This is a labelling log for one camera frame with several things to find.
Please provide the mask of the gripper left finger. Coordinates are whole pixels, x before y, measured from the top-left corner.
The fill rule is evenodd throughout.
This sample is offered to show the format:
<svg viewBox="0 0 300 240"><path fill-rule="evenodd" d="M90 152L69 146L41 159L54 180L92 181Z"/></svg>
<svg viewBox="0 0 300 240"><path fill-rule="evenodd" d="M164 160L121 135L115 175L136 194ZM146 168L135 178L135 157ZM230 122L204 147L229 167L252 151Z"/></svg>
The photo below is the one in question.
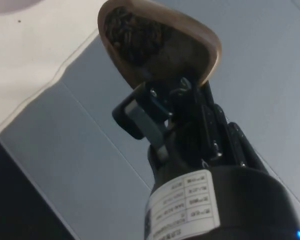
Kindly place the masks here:
<svg viewBox="0 0 300 240"><path fill-rule="evenodd" d="M141 83L112 111L115 122L130 136L149 141L160 162L169 157L165 121L173 115L169 90L158 81Z"/></svg>

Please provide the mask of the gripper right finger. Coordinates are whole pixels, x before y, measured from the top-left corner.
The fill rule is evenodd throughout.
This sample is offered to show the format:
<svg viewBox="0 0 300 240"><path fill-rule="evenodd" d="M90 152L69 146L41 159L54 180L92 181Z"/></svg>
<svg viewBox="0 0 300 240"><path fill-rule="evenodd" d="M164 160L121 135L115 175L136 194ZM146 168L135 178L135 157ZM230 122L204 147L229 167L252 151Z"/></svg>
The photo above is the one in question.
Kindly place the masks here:
<svg viewBox="0 0 300 240"><path fill-rule="evenodd" d="M260 158L241 128L228 123L215 103L209 83L198 87L192 79L182 77L172 87L171 172L235 166L261 169Z"/></svg>

